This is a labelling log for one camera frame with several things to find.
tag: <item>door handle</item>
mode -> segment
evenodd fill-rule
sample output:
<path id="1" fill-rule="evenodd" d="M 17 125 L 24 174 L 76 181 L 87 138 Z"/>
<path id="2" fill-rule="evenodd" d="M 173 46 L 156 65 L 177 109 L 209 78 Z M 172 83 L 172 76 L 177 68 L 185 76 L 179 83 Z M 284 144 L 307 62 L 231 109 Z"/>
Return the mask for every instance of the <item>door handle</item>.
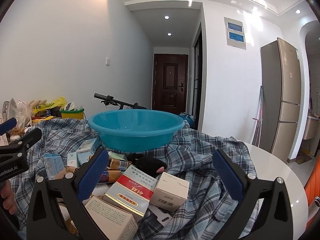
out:
<path id="1" fill-rule="evenodd" d="M 181 92 L 183 92 L 183 82 L 181 82 L 181 86 L 178 87 L 181 87 Z"/>

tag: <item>human hand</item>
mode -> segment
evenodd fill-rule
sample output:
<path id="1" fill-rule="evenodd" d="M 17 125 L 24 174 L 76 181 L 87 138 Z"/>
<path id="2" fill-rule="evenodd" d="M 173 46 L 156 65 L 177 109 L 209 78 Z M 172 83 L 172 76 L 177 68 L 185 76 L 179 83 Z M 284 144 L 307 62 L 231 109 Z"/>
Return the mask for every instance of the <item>human hand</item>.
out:
<path id="1" fill-rule="evenodd" d="M 17 211 L 17 206 L 14 201 L 14 193 L 9 180 L 5 182 L 4 187 L 0 191 L 0 195 L 4 199 L 3 207 L 13 215 Z"/>

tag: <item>white round table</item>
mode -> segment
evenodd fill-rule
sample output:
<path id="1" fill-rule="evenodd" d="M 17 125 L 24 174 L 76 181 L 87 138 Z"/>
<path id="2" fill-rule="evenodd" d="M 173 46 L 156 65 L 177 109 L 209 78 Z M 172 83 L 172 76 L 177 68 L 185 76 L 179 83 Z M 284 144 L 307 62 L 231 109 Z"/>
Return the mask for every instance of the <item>white round table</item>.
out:
<path id="1" fill-rule="evenodd" d="M 308 222 L 308 201 L 303 185 L 297 175 L 277 157 L 249 143 L 245 144 L 259 179 L 284 179 L 291 203 L 293 240 L 297 240 L 305 231 Z"/>

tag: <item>green container rim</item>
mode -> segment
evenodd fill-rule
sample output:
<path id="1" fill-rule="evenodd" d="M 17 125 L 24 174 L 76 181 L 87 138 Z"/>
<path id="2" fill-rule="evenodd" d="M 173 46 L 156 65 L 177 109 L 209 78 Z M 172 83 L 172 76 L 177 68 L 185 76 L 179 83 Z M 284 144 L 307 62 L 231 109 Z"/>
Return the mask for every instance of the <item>green container rim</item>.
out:
<path id="1" fill-rule="evenodd" d="M 62 113 L 62 114 L 79 114 L 79 113 L 82 113 L 82 112 L 84 112 L 84 108 L 81 108 L 81 109 L 76 110 L 76 111 L 60 110 L 60 113 Z"/>

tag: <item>barcode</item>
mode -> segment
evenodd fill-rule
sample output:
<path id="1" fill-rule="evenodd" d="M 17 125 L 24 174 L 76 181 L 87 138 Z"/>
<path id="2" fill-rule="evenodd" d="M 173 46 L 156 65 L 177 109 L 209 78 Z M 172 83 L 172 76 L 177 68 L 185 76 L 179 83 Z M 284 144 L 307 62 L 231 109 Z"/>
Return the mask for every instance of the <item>barcode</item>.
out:
<path id="1" fill-rule="evenodd" d="M 163 204 L 165 204 L 165 205 L 168 205 L 168 206 L 173 206 L 173 203 L 170 203 L 170 202 L 168 202 L 168 201 L 165 201 L 165 200 L 163 200 L 163 199 L 161 199 L 161 198 L 159 198 L 158 199 L 158 202 L 161 202 L 161 203 L 163 203 Z"/>
<path id="2" fill-rule="evenodd" d="M 128 167 L 128 163 L 126 161 L 120 161 L 119 169 L 126 169 Z"/>

